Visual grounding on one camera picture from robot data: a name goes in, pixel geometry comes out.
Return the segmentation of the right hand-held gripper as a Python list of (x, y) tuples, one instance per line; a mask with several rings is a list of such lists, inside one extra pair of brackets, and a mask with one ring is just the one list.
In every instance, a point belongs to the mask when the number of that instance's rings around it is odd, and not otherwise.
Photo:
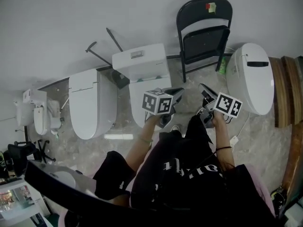
[(217, 94), (206, 84), (200, 83), (198, 90), (203, 96), (203, 107), (200, 119), (205, 128), (213, 128), (214, 111), (221, 112), (231, 118), (237, 118), (242, 101), (225, 93)]

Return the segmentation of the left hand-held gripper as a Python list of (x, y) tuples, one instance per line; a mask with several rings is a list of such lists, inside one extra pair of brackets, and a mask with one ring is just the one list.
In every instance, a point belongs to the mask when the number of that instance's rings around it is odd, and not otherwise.
[(181, 101), (183, 93), (182, 87), (145, 91), (142, 102), (142, 109), (145, 111), (144, 122), (151, 116), (160, 116), (156, 125), (161, 129), (165, 128), (176, 112), (175, 105)]

